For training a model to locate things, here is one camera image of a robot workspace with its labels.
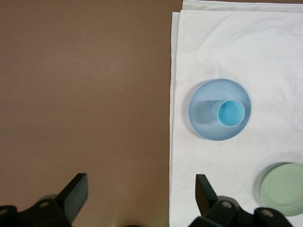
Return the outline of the white cloth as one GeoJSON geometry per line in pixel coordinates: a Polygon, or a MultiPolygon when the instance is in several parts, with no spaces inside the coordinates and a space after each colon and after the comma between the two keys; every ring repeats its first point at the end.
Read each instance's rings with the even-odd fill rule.
{"type": "Polygon", "coordinates": [[[184,0],[172,16],[171,51],[169,227],[199,215],[196,174],[252,212],[264,169],[303,164],[303,4],[184,0]],[[251,115],[238,135],[212,141],[193,129],[188,105],[219,78],[245,88],[251,115]]]}

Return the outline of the blue cup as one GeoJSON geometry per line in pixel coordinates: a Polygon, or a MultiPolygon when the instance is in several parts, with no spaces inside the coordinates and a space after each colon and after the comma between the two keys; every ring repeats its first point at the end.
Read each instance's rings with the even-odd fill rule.
{"type": "Polygon", "coordinates": [[[219,100],[214,102],[212,114],[223,126],[235,127],[243,121],[245,108],[237,100],[219,100]]]}

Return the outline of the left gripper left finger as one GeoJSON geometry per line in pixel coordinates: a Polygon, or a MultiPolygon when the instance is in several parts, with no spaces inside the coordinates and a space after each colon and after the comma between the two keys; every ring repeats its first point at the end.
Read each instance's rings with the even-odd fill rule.
{"type": "Polygon", "coordinates": [[[58,195],[46,196],[24,211],[0,206],[0,227],[72,227],[88,195],[88,175],[76,174],[58,195]]]}

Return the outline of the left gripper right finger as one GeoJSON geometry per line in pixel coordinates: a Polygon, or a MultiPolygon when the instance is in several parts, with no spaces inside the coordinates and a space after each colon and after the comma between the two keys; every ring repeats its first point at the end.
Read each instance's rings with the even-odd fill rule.
{"type": "Polygon", "coordinates": [[[250,214],[235,199],[218,197],[206,175],[196,175],[195,199],[201,215],[189,227],[293,227],[275,209],[259,207],[250,214]]]}

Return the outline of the green round plate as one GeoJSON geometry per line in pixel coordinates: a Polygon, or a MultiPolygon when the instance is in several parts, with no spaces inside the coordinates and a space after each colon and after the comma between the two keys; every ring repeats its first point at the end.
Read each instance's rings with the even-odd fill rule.
{"type": "Polygon", "coordinates": [[[285,163],[262,179],[260,198],[264,206],[293,217],[303,214],[303,164],[285,163]]]}

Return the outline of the blue round plate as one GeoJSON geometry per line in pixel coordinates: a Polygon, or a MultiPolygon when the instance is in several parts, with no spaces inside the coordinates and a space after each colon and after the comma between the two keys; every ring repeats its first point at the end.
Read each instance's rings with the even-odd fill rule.
{"type": "Polygon", "coordinates": [[[204,83],[193,94],[188,108],[189,120],[195,131],[208,140],[222,141],[239,134],[249,121],[251,101],[247,91],[229,79],[214,79],[204,83]],[[212,106],[219,100],[237,100],[245,108],[243,121],[235,127],[223,126],[212,114],[212,106]]]}

